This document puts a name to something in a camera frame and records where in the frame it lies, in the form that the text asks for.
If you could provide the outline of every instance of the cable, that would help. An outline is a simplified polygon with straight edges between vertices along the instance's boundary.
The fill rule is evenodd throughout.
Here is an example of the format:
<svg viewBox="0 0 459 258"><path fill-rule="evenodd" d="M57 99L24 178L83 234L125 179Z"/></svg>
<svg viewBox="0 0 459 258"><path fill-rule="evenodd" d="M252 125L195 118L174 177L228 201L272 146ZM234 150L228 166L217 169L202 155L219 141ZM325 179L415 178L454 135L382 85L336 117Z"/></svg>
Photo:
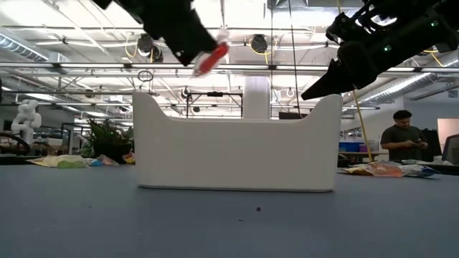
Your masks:
<svg viewBox="0 0 459 258"><path fill-rule="evenodd" d="M274 22L274 0L271 0L271 51L273 50L273 38L274 38L273 22ZM274 65L274 54L271 55L271 65ZM270 70L271 70L270 84L271 84L271 95L272 95L274 94L274 85L273 85L274 76L273 76L273 69L270 69ZM273 104L272 103L270 103L270 107L271 107L270 119L273 119Z"/></svg>
<svg viewBox="0 0 459 258"><path fill-rule="evenodd" d="M129 42L129 36L130 35L128 35L127 38L126 38L126 43ZM137 44L138 44L138 39L136 40L136 49L134 50L134 54L129 53L128 46L124 46L124 51L126 52L128 57L132 57L132 58L136 57L136 55L137 55Z"/></svg>
<svg viewBox="0 0 459 258"><path fill-rule="evenodd" d="M433 53L430 54L433 56L433 59L435 59L438 65L440 65L441 67L446 67L446 65L442 64L442 62L440 62L440 60Z"/></svg>
<svg viewBox="0 0 459 258"><path fill-rule="evenodd" d="M292 46L293 46L293 67L295 68L295 90L296 90L296 104L298 105L298 115L301 117L301 109L300 109L300 97L298 94L298 76L296 70L296 53L295 53L295 35L293 35L293 19L292 19L292 4L290 0L288 0L288 11L290 13L290 30L292 32Z"/></svg>
<svg viewBox="0 0 459 258"><path fill-rule="evenodd" d="M358 112L359 118L360 118L361 132L364 134L364 140L365 140L365 145L366 145L366 151L368 153L368 158L369 158L370 162L373 162L372 150L370 149L370 146L368 144L368 138L366 137L364 118L362 117L361 112L360 112L360 103L358 101L356 91L353 90L352 94L354 94L354 99L356 101L357 112Z"/></svg>
<svg viewBox="0 0 459 258"><path fill-rule="evenodd" d="M339 11L339 13L341 13L341 1L340 0L336 0L336 3L338 5L338 11ZM359 118L360 118L361 131L364 134L364 140L365 140L366 151L368 153L368 158L369 158L370 162L373 162L372 150L370 149L370 146L368 144L368 138L366 137L364 118L361 115L360 103L359 103L359 99L357 97L356 90L352 90L352 95L354 96L354 101L355 101L356 106L357 106L357 113L359 114Z"/></svg>
<svg viewBox="0 0 459 258"><path fill-rule="evenodd" d="M276 40L275 43L274 43L274 48L276 48L278 46L278 41ZM259 54L259 55L264 55L265 56L265 61L266 61L266 64L268 65L268 55L271 54L271 52L273 52L273 47L271 47L271 51L269 51L268 53L267 52L264 52L264 53L258 53L256 52L253 47L252 47L252 39L249 40L249 47L250 49L255 53L255 54Z"/></svg>

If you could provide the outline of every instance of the desk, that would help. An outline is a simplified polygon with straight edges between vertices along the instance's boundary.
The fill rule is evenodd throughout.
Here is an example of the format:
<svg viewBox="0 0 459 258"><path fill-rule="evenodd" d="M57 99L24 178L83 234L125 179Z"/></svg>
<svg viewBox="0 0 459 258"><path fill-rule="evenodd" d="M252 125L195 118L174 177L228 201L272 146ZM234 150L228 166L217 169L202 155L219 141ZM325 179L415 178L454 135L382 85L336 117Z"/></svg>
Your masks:
<svg viewBox="0 0 459 258"><path fill-rule="evenodd" d="M0 257L457 258L458 186L338 174L331 193L153 190L132 166L0 166Z"/></svg>

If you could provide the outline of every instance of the white column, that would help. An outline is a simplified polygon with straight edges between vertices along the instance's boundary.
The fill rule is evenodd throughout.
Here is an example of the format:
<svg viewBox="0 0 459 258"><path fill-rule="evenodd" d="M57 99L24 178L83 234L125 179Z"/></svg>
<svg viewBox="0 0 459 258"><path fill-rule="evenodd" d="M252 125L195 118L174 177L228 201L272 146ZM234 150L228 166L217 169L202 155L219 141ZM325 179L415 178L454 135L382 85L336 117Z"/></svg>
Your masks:
<svg viewBox="0 0 459 258"><path fill-rule="evenodd" d="M249 76L244 86L244 119L270 119L271 86L268 77Z"/></svg>

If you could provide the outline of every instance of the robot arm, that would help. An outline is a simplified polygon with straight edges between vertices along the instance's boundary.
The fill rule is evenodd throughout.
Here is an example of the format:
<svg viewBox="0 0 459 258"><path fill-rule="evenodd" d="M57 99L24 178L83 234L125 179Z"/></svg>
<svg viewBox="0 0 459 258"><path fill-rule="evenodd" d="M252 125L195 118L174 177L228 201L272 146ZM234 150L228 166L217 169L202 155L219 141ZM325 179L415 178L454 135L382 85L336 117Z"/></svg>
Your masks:
<svg viewBox="0 0 459 258"><path fill-rule="evenodd" d="M458 48L458 0L363 2L355 15L341 13L327 29L326 36L341 45L338 59L301 95L304 100L366 87L382 72L434 45L439 52ZM374 22L376 16L396 21L382 26Z"/></svg>
<svg viewBox="0 0 459 258"><path fill-rule="evenodd" d="M106 9L112 0L93 0ZM202 26L193 0L113 0L123 7L153 39L164 38L172 54L187 66L198 54L212 52L217 42Z"/></svg>

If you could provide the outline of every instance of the white robot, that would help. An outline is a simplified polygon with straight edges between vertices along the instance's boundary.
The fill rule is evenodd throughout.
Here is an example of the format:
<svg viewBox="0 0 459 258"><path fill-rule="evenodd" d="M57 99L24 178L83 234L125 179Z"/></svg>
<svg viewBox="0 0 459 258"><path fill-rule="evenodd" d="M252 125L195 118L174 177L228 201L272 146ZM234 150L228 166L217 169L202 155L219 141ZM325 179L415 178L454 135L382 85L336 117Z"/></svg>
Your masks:
<svg viewBox="0 0 459 258"><path fill-rule="evenodd" d="M17 116L11 124L11 132L19 134L21 131L22 139L27 144L34 142L34 128L42 126L42 116L35 112L38 106L36 100L23 100L22 104L17 108Z"/></svg>

